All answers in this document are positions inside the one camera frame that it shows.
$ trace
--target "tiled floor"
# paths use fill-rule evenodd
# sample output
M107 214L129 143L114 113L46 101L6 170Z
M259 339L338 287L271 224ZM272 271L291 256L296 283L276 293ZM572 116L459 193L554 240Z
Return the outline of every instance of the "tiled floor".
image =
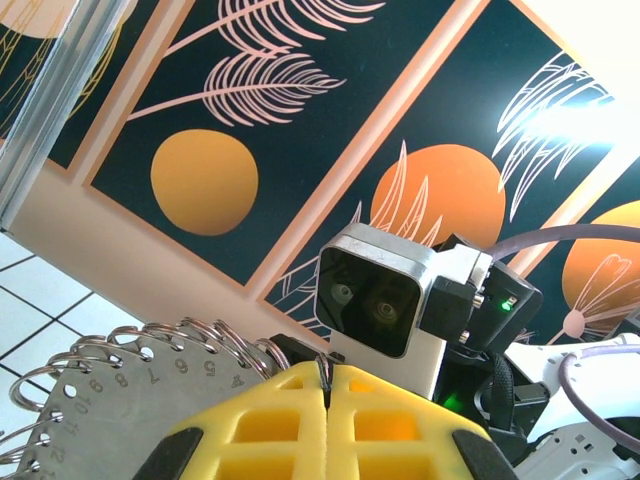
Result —
M33 423L8 391L19 375L67 351L81 335L106 335L115 327L141 323L99 295L0 234L0 432ZM46 401L49 377L35 377L23 392ZM23 445L28 434L0 446L0 453ZM0 478L15 467L0 465Z

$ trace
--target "camera lens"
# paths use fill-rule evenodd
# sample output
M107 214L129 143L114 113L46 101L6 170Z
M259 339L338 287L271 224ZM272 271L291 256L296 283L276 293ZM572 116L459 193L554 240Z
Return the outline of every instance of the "camera lens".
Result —
M353 298L353 292L347 285L336 283L331 286L331 296L340 305L346 305Z
M396 309L387 302L379 302L376 306L376 311L378 312L378 319L384 323L394 322L398 318Z

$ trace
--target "metal camera housing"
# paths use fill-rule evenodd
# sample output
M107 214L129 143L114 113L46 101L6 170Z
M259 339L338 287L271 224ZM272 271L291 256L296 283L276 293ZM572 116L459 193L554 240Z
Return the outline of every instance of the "metal camera housing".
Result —
M430 399L446 347L439 332L429 331L436 322L425 319L432 286L444 280L466 288L471 297L461 303L472 309L490 258L464 245L436 253L353 223L322 248L318 261L315 312L332 330L330 350Z

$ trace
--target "green led light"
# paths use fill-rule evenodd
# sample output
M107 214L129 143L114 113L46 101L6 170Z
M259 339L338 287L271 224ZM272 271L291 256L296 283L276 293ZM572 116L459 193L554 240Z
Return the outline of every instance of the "green led light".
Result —
M454 393L447 398L442 404L444 408L447 410L451 410L452 412L461 412L463 404L458 398L458 396Z

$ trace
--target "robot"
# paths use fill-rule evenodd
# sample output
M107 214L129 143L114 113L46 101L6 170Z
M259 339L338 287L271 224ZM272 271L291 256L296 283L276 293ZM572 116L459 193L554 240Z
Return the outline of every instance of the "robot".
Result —
M542 294L500 258L536 242L639 240L629 227L567 228L525 234L485 252L458 236L431 249L351 224L319 256L315 311L332 330L328 355L284 335L271 340L291 370L321 360L319 380L309 382L322 387L326 408L335 407L333 372L342 378L345 368L357 368L370 376L363 384L382 382L374 390L398 389L399 405L419 399L437 406L429 410L433 418L449 411L458 419L447 417L453 423L480 426L503 463L515 467L503 470L496 460L474 472L458 445L469 467L459 478L640 478L640 382L627 381L627 372L640 369L640 311L597 344L514 343ZM383 478L383 470L370 477Z

